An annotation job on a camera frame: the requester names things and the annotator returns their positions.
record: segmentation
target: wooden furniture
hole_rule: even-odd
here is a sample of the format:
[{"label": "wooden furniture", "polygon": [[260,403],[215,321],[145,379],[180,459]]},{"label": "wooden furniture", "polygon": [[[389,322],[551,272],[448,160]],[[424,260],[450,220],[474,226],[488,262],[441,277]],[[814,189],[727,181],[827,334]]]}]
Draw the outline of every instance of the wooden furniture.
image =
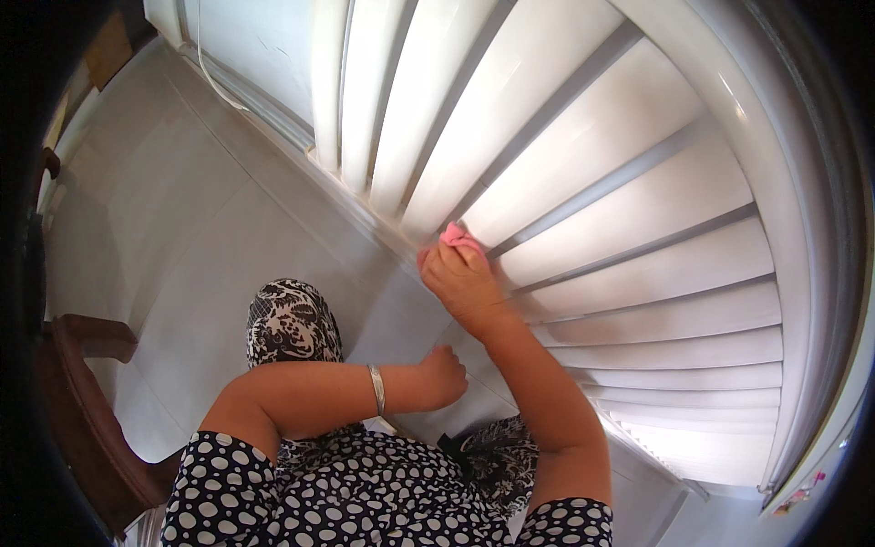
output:
[{"label": "wooden furniture", "polygon": [[128,362],[137,337],[118,321],[67,314],[46,322],[34,355],[52,436],[95,513],[116,537],[170,497],[184,448],[157,464],[128,446],[85,357]]}]

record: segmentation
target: hand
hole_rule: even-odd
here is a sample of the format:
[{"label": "hand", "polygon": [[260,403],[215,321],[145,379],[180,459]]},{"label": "hand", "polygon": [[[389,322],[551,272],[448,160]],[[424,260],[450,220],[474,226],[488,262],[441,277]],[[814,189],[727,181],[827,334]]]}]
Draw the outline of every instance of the hand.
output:
[{"label": "hand", "polygon": [[422,252],[423,283],[471,336],[483,341],[502,320],[515,317],[489,264],[475,250],[439,242]]},{"label": "hand", "polygon": [[449,346],[438,346],[416,365],[422,411],[453,404],[468,389],[465,367]]}]

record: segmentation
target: white wall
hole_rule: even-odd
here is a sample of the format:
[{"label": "white wall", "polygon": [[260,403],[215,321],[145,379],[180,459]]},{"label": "white wall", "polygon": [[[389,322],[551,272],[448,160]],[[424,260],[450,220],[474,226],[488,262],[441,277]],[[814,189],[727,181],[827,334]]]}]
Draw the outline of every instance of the white wall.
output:
[{"label": "white wall", "polygon": [[[203,51],[312,126],[312,0],[200,1]],[[194,43],[198,0],[185,0],[185,18]]]}]

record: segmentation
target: silver bangle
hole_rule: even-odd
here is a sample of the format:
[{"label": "silver bangle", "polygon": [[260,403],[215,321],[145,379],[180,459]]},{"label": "silver bangle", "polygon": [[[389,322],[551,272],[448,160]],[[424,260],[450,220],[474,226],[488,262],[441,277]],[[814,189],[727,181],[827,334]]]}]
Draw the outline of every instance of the silver bangle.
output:
[{"label": "silver bangle", "polygon": [[377,414],[382,416],[383,410],[386,408],[386,390],[383,388],[380,368],[369,363],[367,369],[371,371],[371,382],[374,383],[374,393],[377,395]]}]

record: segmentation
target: black and white patterned fabric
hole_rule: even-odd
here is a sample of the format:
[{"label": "black and white patterned fabric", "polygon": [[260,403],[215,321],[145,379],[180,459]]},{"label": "black and white patterned fabric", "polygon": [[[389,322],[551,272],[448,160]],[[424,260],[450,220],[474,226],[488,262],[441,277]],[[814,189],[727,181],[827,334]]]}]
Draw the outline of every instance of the black and white patterned fabric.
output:
[{"label": "black and white patterned fabric", "polygon": [[[340,334],[308,284],[280,279],[250,306],[250,367],[339,361]],[[165,545],[598,545],[612,514],[584,499],[545,503],[516,542],[508,518],[528,503],[537,447],[518,417],[459,440],[465,467],[442,450],[352,424],[283,440],[274,466],[257,448],[216,431],[194,433],[168,501]]]}]

